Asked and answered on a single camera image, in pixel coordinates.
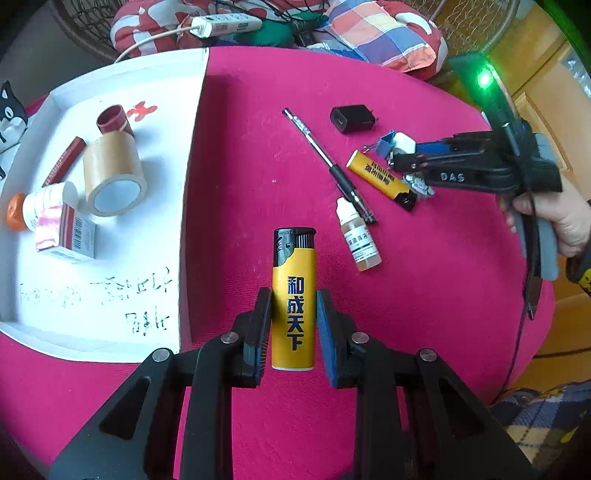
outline white power cord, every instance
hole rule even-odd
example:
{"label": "white power cord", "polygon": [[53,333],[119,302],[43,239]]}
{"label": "white power cord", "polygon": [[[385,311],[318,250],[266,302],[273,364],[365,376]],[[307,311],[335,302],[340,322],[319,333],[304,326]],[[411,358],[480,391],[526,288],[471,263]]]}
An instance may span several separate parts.
{"label": "white power cord", "polygon": [[115,60],[113,63],[120,62],[129,54],[129,52],[135,50],[138,47],[141,47],[142,45],[144,45],[152,40],[156,40],[157,38],[162,38],[162,37],[168,37],[169,35],[174,35],[176,33],[188,32],[189,30],[197,30],[199,28],[203,28],[203,26],[202,25],[191,25],[190,27],[183,27],[183,28],[177,27],[174,30],[168,30],[167,32],[162,32],[162,33],[156,33],[156,35],[152,35],[148,38],[145,38],[145,39],[137,42],[135,45],[130,46],[130,48],[125,50],[121,55],[119,55],[117,57],[117,60]]}

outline small bottle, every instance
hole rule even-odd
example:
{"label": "small bottle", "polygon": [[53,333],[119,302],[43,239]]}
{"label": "small bottle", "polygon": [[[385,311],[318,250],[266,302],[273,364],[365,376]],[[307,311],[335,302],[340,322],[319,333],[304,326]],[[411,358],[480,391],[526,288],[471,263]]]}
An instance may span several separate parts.
{"label": "small bottle", "polygon": [[374,239],[371,238],[365,221],[359,216],[353,204],[341,197],[336,201],[336,214],[339,217],[340,229],[359,271],[379,265],[382,258],[379,256]]}

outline pen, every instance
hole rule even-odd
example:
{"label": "pen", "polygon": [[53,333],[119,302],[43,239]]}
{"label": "pen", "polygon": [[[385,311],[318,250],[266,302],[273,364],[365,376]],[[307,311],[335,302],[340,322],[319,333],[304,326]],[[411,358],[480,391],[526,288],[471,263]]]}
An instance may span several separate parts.
{"label": "pen", "polygon": [[308,143],[316,150],[316,153],[324,160],[324,162],[328,165],[330,174],[335,178],[336,184],[339,187],[339,190],[343,193],[345,198],[350,201],[354,206],[361,217],[365,220],[365,223],[375,223],[377,220],[374,217],[374,214],[368,208],[368,206],[363,201],[363,197],[355,188],[355,185],[349,180],[348,176],[345,174],[343,170],[333,162],[328,153],[322,150],[322,147],[318,145],[316,139],[312,136],[310,129],[304,125],[299,118],[297,118],[293,113],[290,112],[288,108],[283,109],[283,115],[285,115],[291,122],[297,127],[297,129],[304,135]]}

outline red cup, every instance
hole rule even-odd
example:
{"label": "red cup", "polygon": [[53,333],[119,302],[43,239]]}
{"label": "red cup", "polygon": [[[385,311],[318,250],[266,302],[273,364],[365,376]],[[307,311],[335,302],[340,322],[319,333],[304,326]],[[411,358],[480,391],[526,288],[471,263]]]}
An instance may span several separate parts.
{"label": "red cup", "polygon": [[127,115],[121,105],[112,105],[107,110],[103,111],[96,119],[96,126],[103,134],[109,132],[121,131],[127,132],[132,137],[134,132],[131,125],[127,121]]}

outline red mark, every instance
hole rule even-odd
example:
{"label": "red mark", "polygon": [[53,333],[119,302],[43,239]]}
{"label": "red mark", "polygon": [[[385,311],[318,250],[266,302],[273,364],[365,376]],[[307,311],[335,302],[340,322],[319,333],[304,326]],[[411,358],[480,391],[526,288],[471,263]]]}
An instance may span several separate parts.
{"label": "red mark", "polygon": [[158,107],[153,105],[153,106],[149,106],[146,108],[146,102],[145,100],[141,101],[140,103],[138,103],[137,105],[135,105],[131,110],[129,110],[127,112],[127,118],[131,118],[133,115],[135,115],[137,113],[137,116],[135,117],[135,121],[136,122],[141,122],[146,115],[148,115],[149,113],[155,112]]}

